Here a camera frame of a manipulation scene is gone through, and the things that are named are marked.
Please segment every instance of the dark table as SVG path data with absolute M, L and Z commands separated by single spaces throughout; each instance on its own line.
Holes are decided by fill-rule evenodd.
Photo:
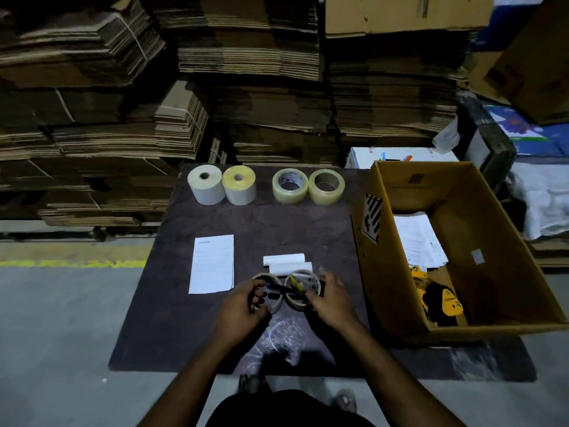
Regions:
M 304 253 L 315 271 L 331 270 L 344 281 L 360 320 L 369 328 L 371 319 L 372 328 L 378 329 L 372 310 L 366 308 L 349 214 L 367 171 L 338 170 L 346 181 L 345 192 L 336 204 L 322 207 L 308 196 L 298 205 L 281 205 L 271 183 L 281 168 L 254 166 L 257 198 L 238 207 L 226 199 L 200 205 L 186 180 L 195 166 L 186 165 L 180 174 L 110 358 L 111 370 L 177 372 L 210 335 L 227 293 L 188 294 L 195 237 L 234 235 L 236 283 L 267 271 L 263 256 Z M 223 171 L 228 166 L 220 167 Z M 316 169 L 302 170 L 309 176 Z M 421 379 L 536 379 L 517 337 L 459 347 L 393 347 L 392 353 Z M 362 375 L 352 352 L 333 331 L 286 302 L 265 330 L 236 348 L 220 372 Z

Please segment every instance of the gray floor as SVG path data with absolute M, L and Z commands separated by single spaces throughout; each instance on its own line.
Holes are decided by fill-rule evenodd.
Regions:
M 107 362 L 140 269 L 0 268 L 0 425 L 134 426 L 173 375 L 109 372 Z M 548 277 L 569 313 L 569 278 Z M 566 426 L 569 333 L 524 337 L 538 370 L 531 384 L 424 381 L 469 426 Z M 365 381 L 271 377 L 326 400 L 341 388 L 386 425 Z M 218 376 L 200 419 L 237 388 Z

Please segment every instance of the forearm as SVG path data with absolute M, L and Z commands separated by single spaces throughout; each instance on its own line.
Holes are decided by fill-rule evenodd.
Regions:
M 229 348 L 211 338 L 178 373 L 138 427 L 195 425 L 210 392 L 217 367 Z
M 367 383 L 392 427 L 464 426 L 362 324 L 350 324 L 339 332 L 359 358 Z

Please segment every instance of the human hand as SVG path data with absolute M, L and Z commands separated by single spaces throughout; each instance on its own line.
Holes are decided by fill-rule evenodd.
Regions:
M 263 280 L 249 280 L 233 289 L 225 298 L 217 318 L 213 339 L 227 350 L 233 349 L 241 343 L 254 330 L 263 319 L 269 315 L 269 307 L 263 306 L 251 312 L 250 304 L 259 302 L 263 295 Z M 252 300 L 249 294 L 255 290 Z
M 359 324 L 359 319 L 342 281 L 329 272 L 324 272 L 322 277 L 326 281 L 324 296 L 319 297 L 314 292 L 308 291 L 306 298 L 313 305 L 318 317 L 342 334 L 351 326 Z

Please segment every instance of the yellow floor line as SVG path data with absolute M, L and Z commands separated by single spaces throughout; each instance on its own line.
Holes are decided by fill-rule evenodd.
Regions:
M 108 243 L 2 243 L 0 266 L 144 268 L 151 248 Z

